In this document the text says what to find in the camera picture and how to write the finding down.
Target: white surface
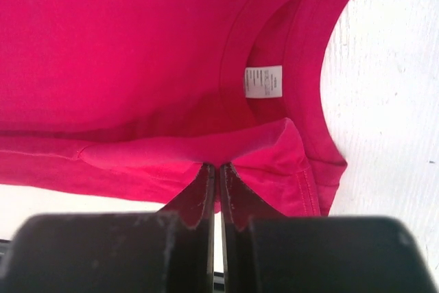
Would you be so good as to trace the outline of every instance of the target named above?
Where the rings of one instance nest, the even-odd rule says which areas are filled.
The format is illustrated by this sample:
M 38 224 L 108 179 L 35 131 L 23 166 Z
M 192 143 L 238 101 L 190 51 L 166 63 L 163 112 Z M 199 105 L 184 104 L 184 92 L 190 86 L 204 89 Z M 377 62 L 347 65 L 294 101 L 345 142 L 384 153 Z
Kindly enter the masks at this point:
M 439 0 L 352 0 L 327 49 L 322 103 L 349 162 L 331 213 L 402 220 L 438 283 Z M 40 212 L 159 207 L 0 185 L 0 237 Z

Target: t-shirt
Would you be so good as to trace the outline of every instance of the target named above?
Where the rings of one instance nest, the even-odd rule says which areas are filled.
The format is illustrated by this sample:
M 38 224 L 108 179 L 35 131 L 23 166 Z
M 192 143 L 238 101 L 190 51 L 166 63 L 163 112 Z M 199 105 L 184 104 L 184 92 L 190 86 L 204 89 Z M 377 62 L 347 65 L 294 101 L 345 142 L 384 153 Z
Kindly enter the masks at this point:
M 320 71 L 347 1 L 0 0 L 0 183 L 168 202 L 232 161 L 285 215 L 327 214 L 346 162 Z

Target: white label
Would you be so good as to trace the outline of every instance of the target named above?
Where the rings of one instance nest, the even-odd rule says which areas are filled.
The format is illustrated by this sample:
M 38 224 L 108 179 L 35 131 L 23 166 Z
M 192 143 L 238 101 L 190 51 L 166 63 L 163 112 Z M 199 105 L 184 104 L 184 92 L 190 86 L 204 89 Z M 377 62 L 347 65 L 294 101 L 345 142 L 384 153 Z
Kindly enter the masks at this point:
M 244 88 L 248 99 L 282 97 L 282 66 L 246 68 Z

